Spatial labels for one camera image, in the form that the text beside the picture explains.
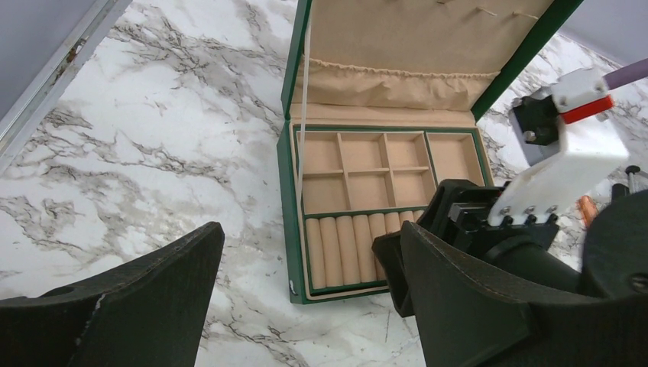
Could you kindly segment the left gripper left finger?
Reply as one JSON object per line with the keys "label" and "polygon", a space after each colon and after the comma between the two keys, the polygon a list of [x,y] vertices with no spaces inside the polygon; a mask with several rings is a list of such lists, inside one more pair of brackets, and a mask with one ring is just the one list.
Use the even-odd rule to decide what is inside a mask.
{"label": "left gripper left finger", "polygon": [[1,302],[3,366],[192,366],[225,235],[217,222],[39,297]]}

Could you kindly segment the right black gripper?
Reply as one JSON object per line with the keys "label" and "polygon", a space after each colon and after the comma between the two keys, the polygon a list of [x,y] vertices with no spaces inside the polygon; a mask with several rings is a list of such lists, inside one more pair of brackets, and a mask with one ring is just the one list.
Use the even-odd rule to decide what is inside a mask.
{"label": "right black gripper", "polygon": [[[524,246],[546,252],[559,231],[557,215],[541,223],[535,215],[525,214],[524,222],[515,224],[506,214],[501,224],[488,223],[488,214],[504,189],[481,187],[470,180],[443,180],[416,223],[467,254],[507,254]],[[400,231],[381,235],[371,249],[384,270],[394,308],[405,318],[413,316],[414,309],[400,240]]]}

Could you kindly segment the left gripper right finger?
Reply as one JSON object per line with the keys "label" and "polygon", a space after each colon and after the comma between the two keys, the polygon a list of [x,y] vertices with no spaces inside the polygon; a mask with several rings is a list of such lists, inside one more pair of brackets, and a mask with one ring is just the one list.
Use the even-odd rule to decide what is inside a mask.
{"label": "left gripper right finger", "polygon": [[645,366],[647,298],[603,299],[509,274],[416,223],[404,271],[428,366]]}

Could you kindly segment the green jewelry box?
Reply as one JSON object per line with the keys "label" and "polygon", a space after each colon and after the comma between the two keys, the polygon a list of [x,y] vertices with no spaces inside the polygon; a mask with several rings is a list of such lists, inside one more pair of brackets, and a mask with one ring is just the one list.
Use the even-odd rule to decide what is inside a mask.
{"label": "green jewelry box", "polygon": [[277,143],[289,297],[387,291],[371,244],[445,179],[493,177],[477,121],[577,1],[300,1]]}

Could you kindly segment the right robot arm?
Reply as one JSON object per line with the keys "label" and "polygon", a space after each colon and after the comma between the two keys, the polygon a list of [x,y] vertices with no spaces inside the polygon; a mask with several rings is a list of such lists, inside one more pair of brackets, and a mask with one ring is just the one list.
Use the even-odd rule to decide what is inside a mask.
{"label": "right robot arm", "polygon": [[525,310],[542,289],[603,299],[647,292],[645,190],[613,185],[603,209],[569,210],[580,225],[562,226],[555,213],[543,220],[537,212],[520,224],[506,215],[490,225],[488,212],[503,192],[444,180],[419,219],[374,241],[402,317]]}

